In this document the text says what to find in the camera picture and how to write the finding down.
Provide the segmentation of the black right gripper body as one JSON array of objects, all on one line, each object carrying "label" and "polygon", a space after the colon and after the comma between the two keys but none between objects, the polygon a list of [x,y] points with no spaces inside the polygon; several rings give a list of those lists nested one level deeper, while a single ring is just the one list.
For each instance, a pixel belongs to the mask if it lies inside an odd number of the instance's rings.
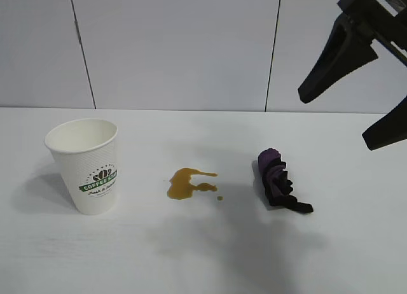
[{"label": "black right gripper body", "polygon": [[338,6],[353,21],[361,21],[373,37],[402,64],[406,64],[406,0],[384,0],[391,14],[377,0],[339,0]]}]

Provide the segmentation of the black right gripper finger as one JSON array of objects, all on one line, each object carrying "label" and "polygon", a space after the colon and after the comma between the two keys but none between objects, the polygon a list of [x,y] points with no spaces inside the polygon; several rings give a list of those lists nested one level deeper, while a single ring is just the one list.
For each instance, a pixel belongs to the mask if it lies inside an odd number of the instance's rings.
[{"label": "black right gripper finger", "polygon": [[392,111],[362,133],[371,151],[406,139],[406,104],[404,98]]},{"label": "black right gripper finger", "polygon": [[346,14],[337,17],[322,53],[298,88],[301,102],[313,101],[344,76],[378,58],[372,39],[357,28]]}]

